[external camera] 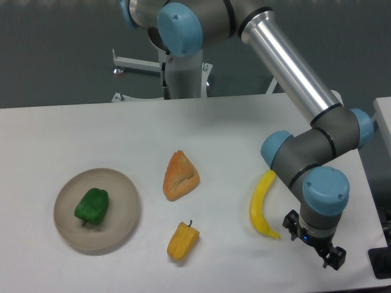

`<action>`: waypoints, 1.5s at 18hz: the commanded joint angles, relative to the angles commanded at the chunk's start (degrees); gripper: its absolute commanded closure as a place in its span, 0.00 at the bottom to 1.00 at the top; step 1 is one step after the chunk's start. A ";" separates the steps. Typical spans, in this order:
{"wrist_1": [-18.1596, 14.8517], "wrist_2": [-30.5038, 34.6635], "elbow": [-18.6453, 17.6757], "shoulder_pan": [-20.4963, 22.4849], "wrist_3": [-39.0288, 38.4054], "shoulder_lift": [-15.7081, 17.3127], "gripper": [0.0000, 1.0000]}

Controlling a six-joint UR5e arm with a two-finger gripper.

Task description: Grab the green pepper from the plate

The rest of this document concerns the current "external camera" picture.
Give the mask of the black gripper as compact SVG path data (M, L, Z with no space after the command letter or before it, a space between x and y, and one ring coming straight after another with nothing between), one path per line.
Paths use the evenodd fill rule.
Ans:
M323 268L329 266L338 270L345 263L346 250L332 245L333 228L314 228L293 209L284 217L282 226L288 230L292 241L300 238L308 246L317 249L318 255L323 259Z

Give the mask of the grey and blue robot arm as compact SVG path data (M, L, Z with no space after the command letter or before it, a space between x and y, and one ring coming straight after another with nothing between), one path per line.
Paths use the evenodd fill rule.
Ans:
M146 28L163 52L165 99L201 97L206 46L238 36L257 53L310 124L299 136L275 132L261 146L269 168L300 203L283 226L313 247L324 267L339 269L346 252L332 238L348 203L349 182L328 163L372 138L371 118L339 102L281 31L266 1L120 1L119 7L127 25Z

